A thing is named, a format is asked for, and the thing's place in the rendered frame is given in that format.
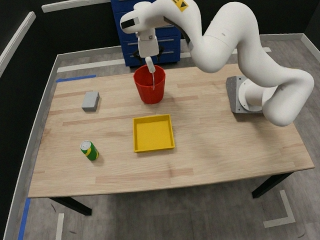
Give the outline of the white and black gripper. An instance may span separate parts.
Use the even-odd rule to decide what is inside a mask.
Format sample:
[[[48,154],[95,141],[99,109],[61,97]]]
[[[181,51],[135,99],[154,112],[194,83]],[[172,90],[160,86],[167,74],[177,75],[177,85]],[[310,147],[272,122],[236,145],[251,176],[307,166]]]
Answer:
[[[159,51],[159,49],[161,49]],[[163,53],[165,47],[158,45],[157,37],[155,36],[151,40],[141,40],[138,38],[138,49],[132,53],[132,55],[139,60],[141,66],[143,66],[142,58],[151,57],[156,55],[158,63],[160,62],[160,56]],[[137,55],[139,53],[139,55]]]

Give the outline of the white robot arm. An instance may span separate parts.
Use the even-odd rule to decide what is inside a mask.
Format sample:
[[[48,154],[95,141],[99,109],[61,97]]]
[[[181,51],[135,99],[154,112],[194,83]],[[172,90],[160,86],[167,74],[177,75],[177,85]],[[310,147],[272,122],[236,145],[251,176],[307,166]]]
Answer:
[[[256,17],[243,3],[225,4],[203,36],[200,10],[193,0],[143,1],[133,8],[120,19],[124,33],[148,41],[156,36],[155,28],[174,25],[192,61],[205,73],[220,71],[237,48],[238,67],[248,78],[238,90],[239,102],[246,110],[262,110],[275,126],[290,125],[313,91],[308,72],[283,67],[263,50]]]

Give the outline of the green and yellow drink can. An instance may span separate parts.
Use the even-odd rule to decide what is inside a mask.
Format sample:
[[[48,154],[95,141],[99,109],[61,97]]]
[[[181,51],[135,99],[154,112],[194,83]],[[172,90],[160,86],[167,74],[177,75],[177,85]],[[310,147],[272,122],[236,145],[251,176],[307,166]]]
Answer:
[[[81,151],[91,161],[96,160],[99,156],[98,150],[91,141],[85,140],[80,145]]]

